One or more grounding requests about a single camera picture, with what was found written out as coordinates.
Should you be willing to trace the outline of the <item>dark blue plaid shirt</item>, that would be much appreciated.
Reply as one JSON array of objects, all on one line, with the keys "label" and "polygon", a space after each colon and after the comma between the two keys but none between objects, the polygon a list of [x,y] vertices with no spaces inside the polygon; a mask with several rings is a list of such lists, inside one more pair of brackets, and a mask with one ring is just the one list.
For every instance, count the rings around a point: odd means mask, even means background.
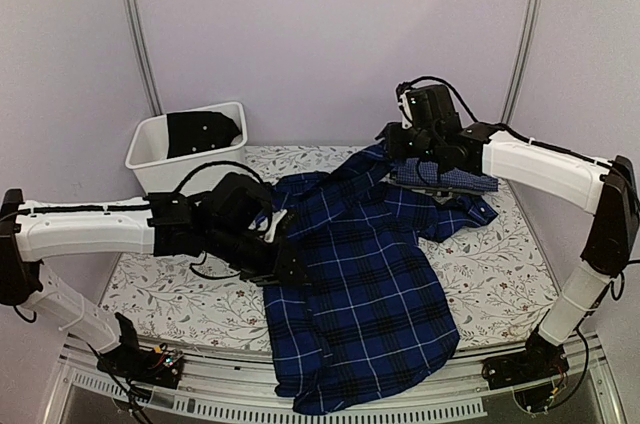
[{"label": "dark blue plaid shirt", "polygon": [[288,240],[301,286],[263,290],[276,393],[302,415],[326,415],[421,383],[454,355],[460,335],[420,249],[496,217],[482,198],[437,201],[387,181],[383,144],[332,172],[280,179],[275,206],[294,215]]}]

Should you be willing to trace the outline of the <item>white plastic bin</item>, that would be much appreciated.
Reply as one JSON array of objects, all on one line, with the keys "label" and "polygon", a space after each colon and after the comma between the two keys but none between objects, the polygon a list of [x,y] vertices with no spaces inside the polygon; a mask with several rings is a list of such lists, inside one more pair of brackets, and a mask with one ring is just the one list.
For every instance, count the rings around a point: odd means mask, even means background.
[{"label": "white plastic bin", "polygon": [[241,130],[241,135],[224,149],[168,158],[167,114],[141,121],[129,145],[125,166],[134,173],[145,192],[171,191],[190,171],[202,164],[221,161],[245,162],[248,131],[244,107],[241,103],[230,101],[178,112],[189,111],[221,112],[235,121]]}]

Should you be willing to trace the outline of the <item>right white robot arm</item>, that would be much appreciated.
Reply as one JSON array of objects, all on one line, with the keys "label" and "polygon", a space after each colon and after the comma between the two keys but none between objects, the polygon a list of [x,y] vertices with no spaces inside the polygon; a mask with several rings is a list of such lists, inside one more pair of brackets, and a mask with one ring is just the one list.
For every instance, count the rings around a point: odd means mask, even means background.
[{"label": "right white robot arm", "polygon": [[517,371],[524,379],[539,379],[555,364],[551,345],[562,345],[596,310],[610,283],[631,261],[639,205],[630,162],[580,156],[520,136],[503,124],[475,123],[440,135],[394,122],[381,137],[394,161],[432,161],[443,171],[460,169],[521,184],[591,216],[577,267],[538,326],[536,333],[543,341],[517,359]]}]

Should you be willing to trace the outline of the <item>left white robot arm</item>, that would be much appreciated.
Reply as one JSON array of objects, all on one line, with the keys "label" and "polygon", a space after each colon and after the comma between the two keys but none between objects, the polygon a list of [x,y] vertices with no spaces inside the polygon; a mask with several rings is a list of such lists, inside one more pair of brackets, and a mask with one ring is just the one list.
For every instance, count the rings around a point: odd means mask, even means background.
[{"label": "left white robot arm", "polygon": [[293,218],[275,210],[267,192],[247,188],[73,205],[26,201],[21,190],[10,189],[1,206],[1,303],[52,319],[61,331],[109,356],[126,377],[138,378],[149,359],[133,323],[89,302],[45,268],[45,259],[206,254],[226,262],[245,282],[295,286],[307,275],[286,237]]}]

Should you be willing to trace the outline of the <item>folded blue gingham shirt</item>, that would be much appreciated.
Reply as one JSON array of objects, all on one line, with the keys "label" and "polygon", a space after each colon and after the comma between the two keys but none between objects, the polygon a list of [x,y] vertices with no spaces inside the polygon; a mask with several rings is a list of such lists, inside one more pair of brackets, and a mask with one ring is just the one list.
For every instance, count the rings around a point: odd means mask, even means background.
[{"label": "folded blue gingham shirt", "polygon": [[454,168],[440,173],[435,162],[408,159],[396,167],[391,179],[397,185],[413,189],[430,189],[465,194],[497,192],[499,181],[494,177],[475,175]]}]

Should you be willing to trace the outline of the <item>floral patterned table mat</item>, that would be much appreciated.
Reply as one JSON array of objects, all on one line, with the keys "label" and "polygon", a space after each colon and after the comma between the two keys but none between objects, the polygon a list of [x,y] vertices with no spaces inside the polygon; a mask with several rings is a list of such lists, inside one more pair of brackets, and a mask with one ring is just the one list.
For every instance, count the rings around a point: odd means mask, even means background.
[{"label": "floral patterned table mat", "polygon": [[[485,197],[496,211],[486,227],[437,244],[420,243],[442,284],[460,333],[460,352],[524,341],[558,292],[511,188]],[[214,258],[122,255],[101,297],[138,334],[197,351],[270,354],[262,292],[229,276]]]}]

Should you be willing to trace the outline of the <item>black shirt in bin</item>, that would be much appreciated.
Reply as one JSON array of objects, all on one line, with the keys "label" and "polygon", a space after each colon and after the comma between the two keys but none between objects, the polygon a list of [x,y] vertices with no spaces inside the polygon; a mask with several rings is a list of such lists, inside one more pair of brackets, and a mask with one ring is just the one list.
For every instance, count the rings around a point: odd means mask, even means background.
[{"label": "black shirt in bin", "polygon": [[221,112],[189,111],[166,115],[168,158],[229,147],[241,135],[235,121]]}]

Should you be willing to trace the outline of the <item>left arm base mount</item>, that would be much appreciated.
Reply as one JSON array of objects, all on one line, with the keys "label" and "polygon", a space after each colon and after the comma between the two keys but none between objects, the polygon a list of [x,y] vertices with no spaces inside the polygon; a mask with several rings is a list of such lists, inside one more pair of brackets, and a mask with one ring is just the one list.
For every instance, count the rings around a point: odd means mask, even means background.
[{"label": "left arm base mount", "polygon": [[119,344],[107,353],[99,353],[97,369],[134,383],[177,389],[184,369],[184,354],[168,350],[162,343],[153,349]]}]

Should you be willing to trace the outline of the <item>right aluminium frame post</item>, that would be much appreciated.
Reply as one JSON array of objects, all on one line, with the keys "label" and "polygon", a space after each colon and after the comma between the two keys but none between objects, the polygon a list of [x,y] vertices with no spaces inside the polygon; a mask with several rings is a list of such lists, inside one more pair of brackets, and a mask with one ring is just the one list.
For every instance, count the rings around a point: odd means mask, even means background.
[{"label": "right aluminium frame post", "polygon": [[516,48],[515,60],[500,118],[500,121],[505,124],[510,124],[513,121],[516,112],[519,95],[525,78],[527,63],[534,41],[541,4],[542,0],[526,0],[524,18]]}]

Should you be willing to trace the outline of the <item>aluminium frame post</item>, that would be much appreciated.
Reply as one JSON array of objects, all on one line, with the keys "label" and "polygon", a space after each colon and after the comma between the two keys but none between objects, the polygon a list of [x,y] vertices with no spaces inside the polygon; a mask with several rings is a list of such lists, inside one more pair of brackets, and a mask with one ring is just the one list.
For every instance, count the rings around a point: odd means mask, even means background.
[{"label": "aluminium frame post", "polygon": [[510,124],[513,121],[516,112],[519,95],[525,78],[527,63],[534,41],[541,4],[542,0],[526,0],[524,18],[516,48],[515,60],[500,118],[500,121],[505,124]]},{"label": "aluminium frame post", "polygon": [[142,87],[153,117],[163,113],[162,103],[153,73],[146,43],[138,0],[123,0],[125,18],[131,35],[134,57],[141,77]]}]

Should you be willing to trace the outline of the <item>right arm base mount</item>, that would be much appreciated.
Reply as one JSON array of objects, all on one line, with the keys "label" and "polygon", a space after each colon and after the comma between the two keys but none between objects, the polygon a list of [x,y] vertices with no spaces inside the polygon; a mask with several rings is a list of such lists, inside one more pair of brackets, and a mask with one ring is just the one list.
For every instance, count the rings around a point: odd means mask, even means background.
[{"label": "right arm base mount", "polygon": [[568,383],[569,364],[563,346],[533,346],[487,358],[482,377],[491,390],[523,385],[514,393],[525,412],[547,412]]}]

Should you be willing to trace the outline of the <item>left aluminium frame post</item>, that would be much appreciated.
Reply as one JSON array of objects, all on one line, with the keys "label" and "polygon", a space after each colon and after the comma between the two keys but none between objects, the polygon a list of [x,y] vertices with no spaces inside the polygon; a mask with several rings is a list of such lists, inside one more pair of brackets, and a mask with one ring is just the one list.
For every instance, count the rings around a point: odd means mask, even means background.
[{"label": "left aluminium frame post", "polygon": [[125,18],[131,35],[134,57],[141,77],[142,87],[153,117],[163,113],[162,103],[153,73],[146,43],[138,0],[123,0]]}]

